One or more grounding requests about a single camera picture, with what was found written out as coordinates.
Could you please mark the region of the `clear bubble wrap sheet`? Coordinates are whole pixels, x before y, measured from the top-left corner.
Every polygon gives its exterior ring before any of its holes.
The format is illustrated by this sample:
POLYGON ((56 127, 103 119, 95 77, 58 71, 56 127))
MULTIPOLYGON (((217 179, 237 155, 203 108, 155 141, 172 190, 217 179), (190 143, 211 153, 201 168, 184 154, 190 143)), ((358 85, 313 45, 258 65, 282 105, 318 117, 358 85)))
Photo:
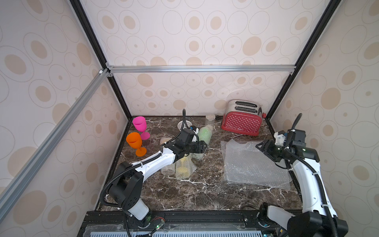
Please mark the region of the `clear bubble wrap sheet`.
POLYGON ((252 184, 290 190, 288 171, 279 168, 256 148, 258 141, 221 142, 224 180, 233 184, 252 184))

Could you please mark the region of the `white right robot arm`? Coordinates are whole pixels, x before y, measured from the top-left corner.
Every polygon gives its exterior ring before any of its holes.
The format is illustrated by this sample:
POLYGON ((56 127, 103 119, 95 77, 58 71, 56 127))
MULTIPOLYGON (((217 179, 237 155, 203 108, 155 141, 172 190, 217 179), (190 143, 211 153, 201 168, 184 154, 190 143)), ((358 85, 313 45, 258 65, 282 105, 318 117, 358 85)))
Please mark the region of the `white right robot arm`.
POLYGON ((347 222, 333 209, 321 177, 319 155, 317 150, 306 147, 305 139, 305 131, 292 128, 256 145, 273 162, 290 164, 303 204, 302 213, 295 215, 265 202, 257 214, 258 223, 263 228, 277 224, 290 237, 344 237, 347 222))

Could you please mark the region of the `pink plastic wine glass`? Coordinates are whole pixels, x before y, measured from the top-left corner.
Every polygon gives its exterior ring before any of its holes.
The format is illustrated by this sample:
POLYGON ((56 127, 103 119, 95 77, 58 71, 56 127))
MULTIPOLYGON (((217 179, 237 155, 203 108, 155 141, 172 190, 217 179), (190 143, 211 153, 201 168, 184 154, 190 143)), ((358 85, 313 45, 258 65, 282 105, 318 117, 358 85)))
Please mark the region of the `pink plastic wine glass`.
POLYGON ((146 132, 147 129, 147 122, 145 117, 143 116, 138 116, 135 117, 132 121, 134 127, 141 132, 140 136, 142 140, 148 140, 150 138, 150 134, 146 132))

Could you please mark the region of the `green glass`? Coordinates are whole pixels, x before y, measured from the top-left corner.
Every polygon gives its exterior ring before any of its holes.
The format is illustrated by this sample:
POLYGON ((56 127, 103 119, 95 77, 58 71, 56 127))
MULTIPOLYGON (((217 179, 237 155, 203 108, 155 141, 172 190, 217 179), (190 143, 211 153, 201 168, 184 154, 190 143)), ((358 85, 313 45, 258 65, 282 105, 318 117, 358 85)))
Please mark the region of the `green glass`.
MULTIPOLYGON (((202 127, 199 130, 198 136, 199 136, 201 141, 204 141, 209 146, 212 134, 213 134, 213 125, 209 124, 209 125, 202 127)), ((198 160, 198 161, 202 160, 204 155, 205 155, 206 150, 207 150, 207 148, 200 154, 193 153, 191 155, 191 158, 198 160)))

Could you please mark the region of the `orange glass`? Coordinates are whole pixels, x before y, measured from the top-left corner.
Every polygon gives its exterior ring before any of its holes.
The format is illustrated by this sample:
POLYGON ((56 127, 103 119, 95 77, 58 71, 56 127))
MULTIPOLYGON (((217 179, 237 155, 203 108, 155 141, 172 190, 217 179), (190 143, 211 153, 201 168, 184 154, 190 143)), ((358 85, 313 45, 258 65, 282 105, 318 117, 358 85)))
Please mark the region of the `orange glass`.
POLYGON ((135 154, 137 157, 143 157, 147 153, 147 149, 142 147, 142 138, 139 133, 133 132, 127 135, 126 142, 129 146, 135 149, 135 154))

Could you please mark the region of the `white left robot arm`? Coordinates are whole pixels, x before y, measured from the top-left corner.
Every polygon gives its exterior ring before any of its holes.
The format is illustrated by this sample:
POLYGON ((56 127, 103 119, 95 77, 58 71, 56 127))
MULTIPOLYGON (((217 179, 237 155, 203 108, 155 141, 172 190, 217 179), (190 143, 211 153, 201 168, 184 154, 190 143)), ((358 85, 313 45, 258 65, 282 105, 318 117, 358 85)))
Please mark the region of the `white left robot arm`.
POLYGON ((141 199, 143 183, 162 168, 174 164, 185 155, 201 154, 208 147, 198 136, 195 126, 183 128, 177 136, 165 142, 160 151, 136 162, 120 165, 113 178, 100 192, 100 203, 104 206, 118 207, 131 215, 144 226, 152 219, 152 212, 141 199))

